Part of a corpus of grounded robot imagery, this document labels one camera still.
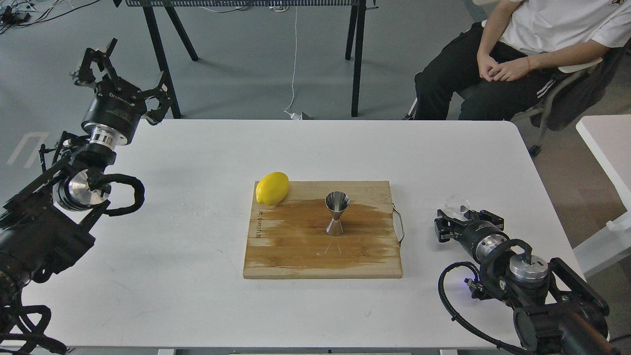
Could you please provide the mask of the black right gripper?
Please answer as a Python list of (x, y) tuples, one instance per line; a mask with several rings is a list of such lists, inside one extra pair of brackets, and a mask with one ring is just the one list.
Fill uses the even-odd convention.
[(471, 220), (474, 221), (468, 225), (466, 221), (451, 218), (441, 209), (436, 213), (434, 229), (437, 240), (440, 243), (459, 241), (478, 264), (496, 247), (509, 240), (509, 236), (503, 232), (504, 219), (489, 211), (471, 211)]

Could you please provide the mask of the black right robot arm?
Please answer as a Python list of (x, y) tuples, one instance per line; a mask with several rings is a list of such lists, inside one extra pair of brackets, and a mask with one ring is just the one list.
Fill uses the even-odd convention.
[[(440, 301), (452, 320), (514, 355), (619, 355), (620, 349), (608, 341), (606, 301), (562, 259), (534, 255), (525, 241), (509, 238), (503, 225), (503, 218), (488, 211), (466, 211), (463, 219), (437, 211), (439, 242), (456, 240), (473, 258), (440, 274)], [(457, 267), (473, 272), (473, 278), (465, 279), (473, 299), (496, 299), (512, 309), (519, 346), (482, 332), (451, 305), (444, 279)]]

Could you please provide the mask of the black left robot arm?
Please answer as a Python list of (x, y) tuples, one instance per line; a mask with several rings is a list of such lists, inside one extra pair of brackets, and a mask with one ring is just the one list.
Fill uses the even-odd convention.
[(92, 105), (81, 124), (84, 135), (63, 132), (53, 148), (39, 148), (42, 173), (4, 205), (1, 216), (0, 303), (2, 341), (20, 341), (3, 353), (29, 355), (34, 348), (65, 355), (66, 346), (45, 335), (47, 306), (22, 303), (29, 283), (45, 283), (72, 267), (95, 243), (90, 230), (103, 215), (133, 213), (144, 203), (136, 177), (105, 173), (117, 146), (130, 144), (142, 117), (159, 124), (173, 98), (166, 72), (155, 88), (141, 90), (115, 71), (105, 49), (88, 48), (74, 84), (91, 87)]

